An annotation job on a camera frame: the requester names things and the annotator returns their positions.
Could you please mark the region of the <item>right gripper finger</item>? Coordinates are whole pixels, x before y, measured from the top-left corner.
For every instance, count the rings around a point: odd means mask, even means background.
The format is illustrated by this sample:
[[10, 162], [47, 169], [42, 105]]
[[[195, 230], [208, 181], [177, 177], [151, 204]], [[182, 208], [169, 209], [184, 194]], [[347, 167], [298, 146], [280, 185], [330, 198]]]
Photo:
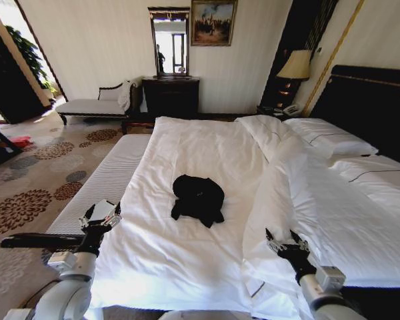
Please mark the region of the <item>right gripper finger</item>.
[[289, 230], [291, 234], [291, 240], [289, 241], [288, 248], [292, 252], [309, 252], [309, 244], [303, 240], [296, 232], [292, 229]]
[[265, 229], [267, 245], [272, 251], [283, 251], [285, 250], [285, 246], [274, 239], [272, 233], [268, 228]]

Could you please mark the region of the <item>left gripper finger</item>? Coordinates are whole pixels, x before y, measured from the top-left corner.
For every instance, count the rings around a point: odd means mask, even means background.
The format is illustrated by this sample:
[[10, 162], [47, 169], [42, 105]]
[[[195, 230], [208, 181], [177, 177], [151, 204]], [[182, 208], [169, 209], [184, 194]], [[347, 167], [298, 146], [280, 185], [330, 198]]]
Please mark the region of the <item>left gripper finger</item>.
[[85, 212], [84, 216], [79, 218], [79, 224], [82, 231], [86, 227], [88, 227], [94, 209], [95, 209], [95, 204], [92, 204], [92, 206], [90, 206], [90, 208]]
[[108, 205], [108, 214], [103, 218], [101, 226], [108, 227], [109, 229], [114, 228], [122, 219], [121, 217], [121, 203], [118, 202], [116, 205]]

